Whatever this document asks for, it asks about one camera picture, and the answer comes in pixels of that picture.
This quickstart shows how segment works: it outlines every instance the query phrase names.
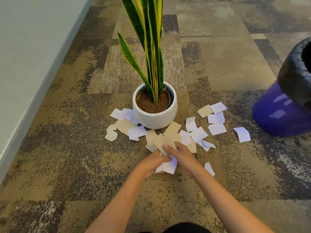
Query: white wall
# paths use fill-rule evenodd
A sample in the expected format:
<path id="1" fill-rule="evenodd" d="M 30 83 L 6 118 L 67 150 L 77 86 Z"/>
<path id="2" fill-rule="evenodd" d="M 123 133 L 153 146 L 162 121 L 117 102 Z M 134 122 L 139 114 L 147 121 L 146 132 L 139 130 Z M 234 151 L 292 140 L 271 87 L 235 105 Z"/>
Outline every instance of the white wall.
<path id="1" fill-rule="evenodd" d="M 0 182 L 91 1 L 0 0 Z"/>

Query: forearm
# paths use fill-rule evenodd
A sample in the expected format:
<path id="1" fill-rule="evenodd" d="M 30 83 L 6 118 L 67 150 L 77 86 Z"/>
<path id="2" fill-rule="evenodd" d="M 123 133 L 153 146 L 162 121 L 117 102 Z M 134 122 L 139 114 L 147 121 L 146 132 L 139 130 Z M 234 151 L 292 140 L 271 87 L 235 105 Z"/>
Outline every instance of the forearm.
<path id="1" fill-rule="evenodd" d="M 141 171 L 134 169 L 86 232 L 124 232 L 144 180 Z"/>
<path id="2" fill-rule="evenodd" d="M 229 232 L 272 232 L 263 222 L 239 203 L 202 166 L 193 177 L 217 216 Z"/>

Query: black trash bag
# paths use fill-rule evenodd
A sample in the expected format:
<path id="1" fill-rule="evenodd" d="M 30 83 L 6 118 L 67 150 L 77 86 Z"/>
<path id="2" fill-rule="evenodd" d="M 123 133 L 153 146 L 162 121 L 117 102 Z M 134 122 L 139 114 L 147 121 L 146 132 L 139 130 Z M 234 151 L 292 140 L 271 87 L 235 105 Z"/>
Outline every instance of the black trash bag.
<path id="1" fill-rule="evenodd" d="M 291 50 L 277 76 L 284 94 L 311 110 L 311 37 Z"/>

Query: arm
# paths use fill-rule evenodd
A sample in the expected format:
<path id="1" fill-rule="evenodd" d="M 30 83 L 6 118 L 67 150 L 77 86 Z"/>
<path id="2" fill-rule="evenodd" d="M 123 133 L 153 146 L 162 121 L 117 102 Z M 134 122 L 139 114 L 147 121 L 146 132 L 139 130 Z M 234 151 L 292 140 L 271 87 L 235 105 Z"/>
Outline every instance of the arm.
<path id="1" fill-rule="evenodd" d="M 142 183 L 155 172 L 158 166 L 169 161 L 169 157 L 160 155 L 160 151 L 155 151 L 138 164 L 115 197 L 86 230 L 86 233 L 124 232 Z"/>
<path id="2" fill-rule="evenodd" d="M 188 147 L 175 142 L 178 150 L 165 145 L 186 173 L 199 185 L 217 216 L 229 232 L 273 232 L 262 221 L 243 207 L 212 175 L 195 159 Z"/>

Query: white plant pot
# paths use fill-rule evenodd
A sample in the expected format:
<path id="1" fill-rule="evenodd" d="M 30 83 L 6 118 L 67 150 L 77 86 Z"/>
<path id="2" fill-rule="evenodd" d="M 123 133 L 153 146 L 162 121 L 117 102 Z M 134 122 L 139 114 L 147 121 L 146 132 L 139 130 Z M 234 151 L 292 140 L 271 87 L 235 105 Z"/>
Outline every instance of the white plant pot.
<path id="1" fill-rule="evenodd" d="M 146 88 L 145 84 L 140 85 L 133 95 L 133 110 L 137 121 L 150 129 L 160 129 L 169 125 L 176 116 L 177 113 L 177 95 L 174 88 L 168 83 L 164 82 L 163 85 L 166 87 L 167 92 L 171 96 L 170 106 L 161 113 L 150 114 L 141 110 L 136 104 L 136 97 L 139 93 Z"/>

